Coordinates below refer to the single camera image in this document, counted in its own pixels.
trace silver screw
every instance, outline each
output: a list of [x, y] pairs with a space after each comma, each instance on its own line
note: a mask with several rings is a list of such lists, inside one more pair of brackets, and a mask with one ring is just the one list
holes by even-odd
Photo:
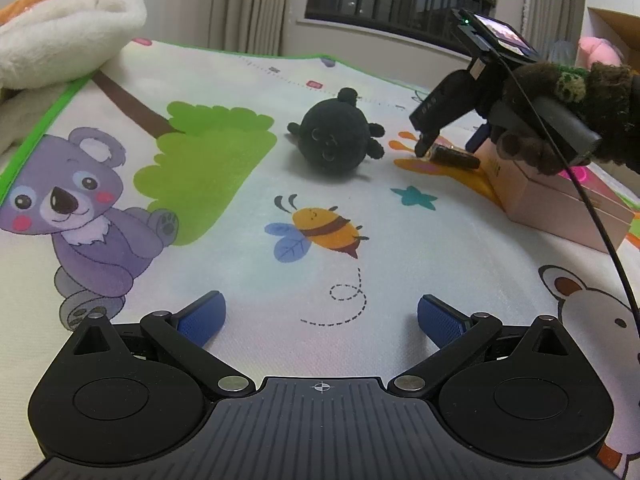
[[426, 386], [424, 379], [415, 375], [401, 375], [394, 380], [396, 387], [406, 392], [418, 392]]
[[240, 392], [249, 385], [246, 377], [228, 375], [218, 381], [218, 387], [226, 392]]

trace black cable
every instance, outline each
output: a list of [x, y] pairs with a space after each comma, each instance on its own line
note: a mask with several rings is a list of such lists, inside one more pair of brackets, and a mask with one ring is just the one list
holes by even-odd
[[589, 211], [589, 215], [591, 215], [591, 219], [593, 220], [593, 223], [596, 224], [596, 227], [598, 228], [598, 232], [602, 237], [602, 241], [604, 242], [604, 245], [607, 248], [607, 252], [609, 253], [609, 256], [611, 257], [613, 264], [616, 267], [618, 276], [620, 277], [620, 281], [622, 282], [622, 287], [625, 289], [625, 294], [626, 294], [627, 301], [629, 302], [629, 307], [631, 308], [631, 312], [634, 315], [634, 320], [636, 321], [636, 329], [638, 330], [638, 336], [640, 336], [640, 309], [638, 309], [638, 302], [636, 302], [636, 297], [634, 296], [634, 292], [633, 292], [633, 289], [631, 288], [631, 284], [629, 283], [629, 279], [626, 276], [625, 269], [622, 266], [622, 263], [620, 262], [620, 258], [618, 257], [616, 248], [613, 246], [613, 243], [611, 243], [609, 235], [607, 234], [607, 231], [604, 229], [604, 225], [602, 225], [602, 220], [600, 220], [600, 217], [598, 216], [598, 213], [596, 212], [596, 209], [594, 208], [593, 203], [591, 203], [591, 200], [589, 199], [587, 193], [582, 187], [582, 184], [580, 184], [578, 179], [575, 177], [574, 172], [569, 167], [569, 163], [564, 158], [564, 155], [562, 155], [562, 153], [560, 152], [560, 148], [558, 148], [558, 145], [555, 143], [555, 141], [551, 137], [549, 130], [546, 129], [544, 121], [536, 111], [535, 106], [531, 102], [531, 99], [529, 99], [529, 96], [527, 96], [527, 93], [524, 91], [524, 88], [516, 78], [515, 74], [513, 73], [513, 70], [511, 70], [511, 67], [508, 65], [508, 63], [502, 59], [502, 56], [500, 56], [500, 54], [492, 46], [490, 47], [492, 49], [492, 52], [494, 53], [494, 56], [497, 57], [498, 61], [507, 69], [510, 77], [513, 79], [514, 83], [516, 83], [518, 90], [520, 91], [522, 96], [526, 99], [527, 103], [529, 104], [529, 107], [533, 111], [534, 115], [536, 116], [536, 119], [540, 123], [540, 126], [542, 127], [542, 130], [546, 135], [546, 140], [548, 140], [548, 142], [551, 144], [551, 148], [554, 150], [554, 153], [556, 154], [556, 156], [560, 159], [560, 162], [562, 163], [564, 170], [568, 173], [569, 178], [571, 179], [571, 182], [574, 184], [575, 189], [577, 190], [578, 194], [580, 195], [580, 198], [582, 199], [582, 202], [584, 202], [584, 205], [586, 206], [587, 211]]

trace play mat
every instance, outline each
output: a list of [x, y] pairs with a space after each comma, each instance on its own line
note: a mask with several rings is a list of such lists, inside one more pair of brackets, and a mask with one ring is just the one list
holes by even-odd
[[[386, 153], [327, 178], [287, 124], [343, 87], [385, 127]], [[256, 384], [386, 383], [436, 349], [423, 294], [505, 324], [558, 316], [614, 401], [607, 465], [640, 479], [640, 342], [610, 259], [509, 221], [480, 174], [415, 159], [419, 99], [329, 57], [145, 40], [72, 84], [0, 180], [0, 478], [41, 460], [27, 403], [82, 316], [138, 322], [220, 290], [226, 322], [206, 348]], [[462, 145], [480, 123], [443, 136]], [[619, 252], [640, 291], [638, 248]]]

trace tree illustration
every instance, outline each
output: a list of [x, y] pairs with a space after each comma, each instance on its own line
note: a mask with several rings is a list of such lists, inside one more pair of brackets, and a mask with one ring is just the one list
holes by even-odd
[[209, 230], [249, 174], [276, 143], [273, 119], [247, 108], [172, 102], [169, 119], [157, 114], [99, 72], [94, 82], [148, 134], [161, 153], [134, 176], [136, 189], [180, 221], [174, 245], [187, 245]]

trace brown tree trunk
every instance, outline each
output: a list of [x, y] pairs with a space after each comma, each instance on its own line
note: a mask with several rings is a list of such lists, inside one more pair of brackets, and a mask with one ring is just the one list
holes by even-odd
[[104, 92], [123, 114], [155, 139], [164, 134], [176, 131], [167, 119], [155, 113], [151, 108], [133, 97], [133, 95], [104, 72], [96, 72], [92, 81], [98, 85], [98, 88]]

